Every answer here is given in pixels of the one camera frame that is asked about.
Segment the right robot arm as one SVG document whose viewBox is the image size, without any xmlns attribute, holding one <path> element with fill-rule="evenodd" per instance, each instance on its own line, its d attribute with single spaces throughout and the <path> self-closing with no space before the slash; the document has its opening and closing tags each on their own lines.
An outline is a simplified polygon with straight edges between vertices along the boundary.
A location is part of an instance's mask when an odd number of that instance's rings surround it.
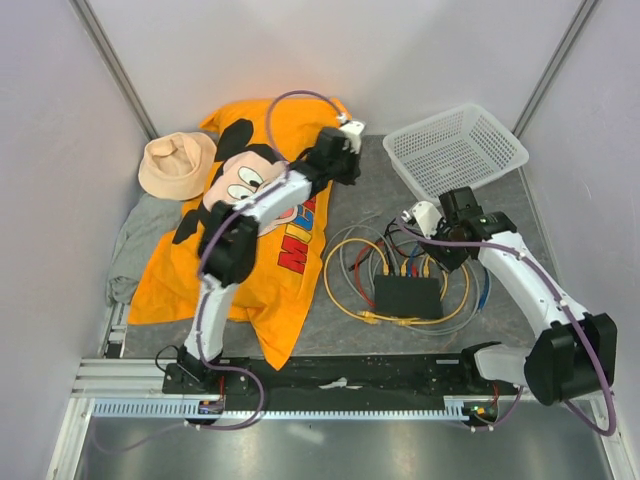
<svg viewBox="0 0 640 480">
<path fill-rule="evenodd" d="M 488 342 L 468 347 L 458 381 L 483 392 L 494 380 L 528 388 L 550 406 L 606 390 L 615 375 L 617 327 L 605 313 L 591 314 L 544 270 L 503 212 L 487 213 L 471 188 L 439 197 L 443 218 L 431 251 L 447 271 L 472 258 L 506 289 L 535 335 L 531 348 Z"/>
</svg>

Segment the white plastic basket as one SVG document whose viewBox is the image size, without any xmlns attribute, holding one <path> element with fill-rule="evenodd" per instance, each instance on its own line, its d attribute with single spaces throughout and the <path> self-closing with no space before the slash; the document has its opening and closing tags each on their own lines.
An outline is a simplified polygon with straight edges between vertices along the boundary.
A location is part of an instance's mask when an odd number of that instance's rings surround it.
<svg viewBox="0 0 640 480">
<path fill-rule="evenodd" d="M 464 104 L 383 138 L 391 166 L 419 200 L 461 187 L 477 189 L 524 166 L 529 153 L 494 115 Z"/>
</svg>

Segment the black network switch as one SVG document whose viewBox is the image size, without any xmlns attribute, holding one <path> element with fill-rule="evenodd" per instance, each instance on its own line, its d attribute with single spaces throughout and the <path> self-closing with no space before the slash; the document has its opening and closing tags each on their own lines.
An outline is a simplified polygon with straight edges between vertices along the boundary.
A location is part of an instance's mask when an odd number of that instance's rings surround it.
<svg viewBox="0 0 640 480">
<path fill-rule="evenodd" d="M 420 320 L 444 316 L 440 284 L 433 278 L 376 275 L 373 303 L 373 311 L 383 316 Z"/>
</svg>

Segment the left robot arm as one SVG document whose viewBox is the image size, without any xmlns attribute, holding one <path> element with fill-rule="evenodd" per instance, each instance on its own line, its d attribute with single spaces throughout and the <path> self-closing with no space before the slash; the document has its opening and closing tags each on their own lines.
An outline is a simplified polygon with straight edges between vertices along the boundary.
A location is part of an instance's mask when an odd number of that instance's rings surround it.
<svg viewBox="0 0 640 480">
<path fill-rule="evenodd" d="M 359 159 L 365 123 L 348 120 L 338 128 L 324 127 L 306 156 L 284 164 L 284 172 L 231 205 L 214 204 L 200 247 L 200 294 L 191 330 L 177 354 L 185 382 L 208 393 L 219 382 L 213 364 L 223 350 L 223 334 L 239 286 L 256 263 L 259 234 L 290 208 L 295 208 L 336 181 L 353 185 L 360 175 Z"/>
</svg>

